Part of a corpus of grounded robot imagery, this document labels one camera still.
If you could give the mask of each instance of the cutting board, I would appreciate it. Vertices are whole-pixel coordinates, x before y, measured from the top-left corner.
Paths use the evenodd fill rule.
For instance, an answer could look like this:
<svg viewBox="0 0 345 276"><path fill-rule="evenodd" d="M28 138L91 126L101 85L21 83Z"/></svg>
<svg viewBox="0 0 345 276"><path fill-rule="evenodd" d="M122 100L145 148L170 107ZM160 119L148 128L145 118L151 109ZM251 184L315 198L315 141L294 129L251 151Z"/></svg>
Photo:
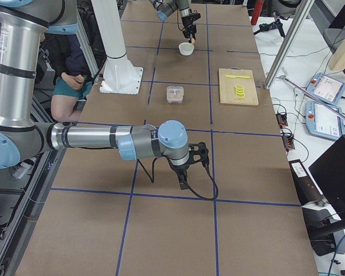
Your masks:
<svg viewBox="0 0 345 276"><path fill-rule="evenodd" d="M228 78L225 75L250 76L250 79ZM232 105L258 105L257 90L252 70L218 69L218 85L220 90L220 102ZM235 95L235 85L244 86L245 97L240 99Z"/></svg>

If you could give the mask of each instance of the computer monitor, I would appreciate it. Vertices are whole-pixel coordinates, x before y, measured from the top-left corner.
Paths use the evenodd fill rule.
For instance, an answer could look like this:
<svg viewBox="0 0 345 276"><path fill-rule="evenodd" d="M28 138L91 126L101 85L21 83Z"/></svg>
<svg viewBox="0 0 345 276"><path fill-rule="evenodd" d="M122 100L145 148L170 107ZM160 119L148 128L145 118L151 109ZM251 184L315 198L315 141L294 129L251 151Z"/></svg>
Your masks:
<svg viewBox="0 0 345 276"><path fill-rule="evenodd" d="M313 237L345 229L345 135L330 146L309 167L309 171L328 202L342 219L314 230Z"/></svg>

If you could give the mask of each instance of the red fire extinguisher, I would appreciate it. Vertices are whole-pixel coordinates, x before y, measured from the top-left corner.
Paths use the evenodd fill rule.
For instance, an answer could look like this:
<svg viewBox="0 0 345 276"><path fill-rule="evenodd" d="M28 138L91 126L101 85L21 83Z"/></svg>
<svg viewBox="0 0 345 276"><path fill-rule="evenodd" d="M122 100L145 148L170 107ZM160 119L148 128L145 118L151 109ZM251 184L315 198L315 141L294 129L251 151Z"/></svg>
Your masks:
<svg viewBox="0 0 345 276"><path fill-rule="evenodd" d="M253 15L252 15L252 20L251 20L251 24L253 26L257 24L257 20L258 20L258 17L260 16L260 13L262 11L262 7L263 7L264 2L265 2L264 0L257 0L257 2L255 3Z"/></svg>

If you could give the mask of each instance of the blue-framed tablet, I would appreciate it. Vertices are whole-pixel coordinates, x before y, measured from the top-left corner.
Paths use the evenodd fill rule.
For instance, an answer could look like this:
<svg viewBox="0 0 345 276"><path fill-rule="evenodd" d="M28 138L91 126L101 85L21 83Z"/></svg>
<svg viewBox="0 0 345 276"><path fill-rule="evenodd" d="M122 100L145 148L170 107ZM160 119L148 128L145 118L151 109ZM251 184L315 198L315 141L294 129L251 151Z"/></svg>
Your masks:
<svg viewBox="0 0 345 276"><path fill-rule="evenodd" d="M332 106L342 114L341 108ZM305 125L311 135L337 140L345 134L344 120L317 102L306 105Z"/></svg>
<svg viewBox="0 0 345 276"><path fill-rule="evenodd" d="M337 105L345 91L345 82L317 73L306 90L329 105Z"/></svg>

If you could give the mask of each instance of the person's hand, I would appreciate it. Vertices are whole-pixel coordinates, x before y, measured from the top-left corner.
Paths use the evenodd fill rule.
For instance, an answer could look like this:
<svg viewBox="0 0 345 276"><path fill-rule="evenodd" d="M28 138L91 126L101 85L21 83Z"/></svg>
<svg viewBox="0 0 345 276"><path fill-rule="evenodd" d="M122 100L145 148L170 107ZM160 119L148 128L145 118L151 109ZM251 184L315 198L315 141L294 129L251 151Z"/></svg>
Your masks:
<svg viewBox="0 0 345 276"><path fill-rule="evenodd" d="M62 79L74 90L81 89L83 87L83 83L85 82L84 77L81 75L70 76L65 72L62 72Z"/></svg>

